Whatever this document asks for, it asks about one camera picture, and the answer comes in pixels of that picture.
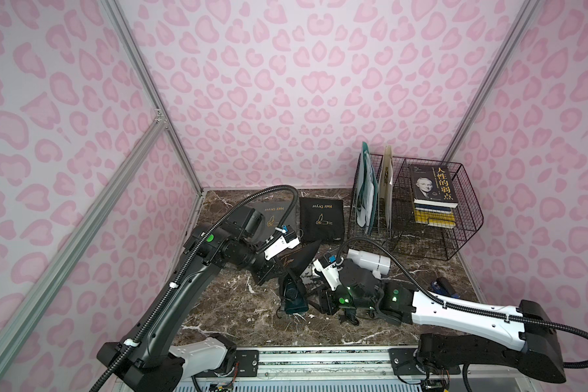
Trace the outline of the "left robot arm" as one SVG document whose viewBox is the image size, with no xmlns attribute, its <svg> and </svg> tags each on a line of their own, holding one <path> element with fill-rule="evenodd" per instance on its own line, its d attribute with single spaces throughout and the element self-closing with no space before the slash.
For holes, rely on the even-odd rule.
<svg viewBox="0 0 588 392">
<path fill-rule="evenodd" d="M 282 272 L 277 256 L 295 248 L 297 232 L 287 223 L 288 207 L 271 225 L 270 237 L 253 243 L 263 215 L 247 204 L 229 210 L 216 223 L 198 225 L 184 245 L 170 279 L 150 308 L 121 341 L 107 342 L 97 353 L 106 370 L 91 387 L 99 391 L 116 376 L 133 391 L 173 391 L 205 371 L 230 372 L 236 345 L 216 334 L 188 346 L 174 346 L 181 325 L 204 291 L 227 266 L 250 271 L 256 284 Z"/>
</svg>

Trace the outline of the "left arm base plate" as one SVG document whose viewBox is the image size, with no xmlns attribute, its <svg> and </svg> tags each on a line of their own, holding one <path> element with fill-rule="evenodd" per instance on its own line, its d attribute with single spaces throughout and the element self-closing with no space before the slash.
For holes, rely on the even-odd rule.
<svg viewBox="0 0 588 392">
<path fill-rule="evenodd" d="M 196 375 L 198 378 L 224 377 L 256 377 L 259 367 L 258 350 L 237 350 L 232 355 L 227 355 L 225 360 L 216 370 L 207 370 Z"/>
</svg>

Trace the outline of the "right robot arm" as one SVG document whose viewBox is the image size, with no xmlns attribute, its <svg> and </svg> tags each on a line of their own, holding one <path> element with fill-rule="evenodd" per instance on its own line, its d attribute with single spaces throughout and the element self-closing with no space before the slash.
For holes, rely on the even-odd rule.
<svg viewBox="0 0 588 392">
<path fill-rule="evenodd" d="M 343 311 L 342 321 L 359 323 L 358 310 L 396 326 L 428 325 L 456 330 L 456 336 L 421 335 L 415 359 L 437 369 L 465 364 L 514 368 L 526 377 L 563 384 L 564 360 L 555 328 L 536 302 L 491 306 L 441 297 L 398 281 L 382 279 L 350 259 L 316 260 L 311 266 L 318 288 L 319 310 Z"/>
</svg>

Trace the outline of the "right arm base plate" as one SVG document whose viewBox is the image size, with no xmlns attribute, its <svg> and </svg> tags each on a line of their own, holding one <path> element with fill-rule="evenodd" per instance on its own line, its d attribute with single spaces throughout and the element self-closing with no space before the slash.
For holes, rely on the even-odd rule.
<svg viewBox="0 0 588 392">
<path fill-rule="evenodd" d="M 433 376 L 459 376 L 462 370 L 459 366 L 440 370 L 424 361 L 416 359 L 416 348 L 400 347 L 388 349 L 390 366 L 397 377 L 425 377 Z"/>
</svg>

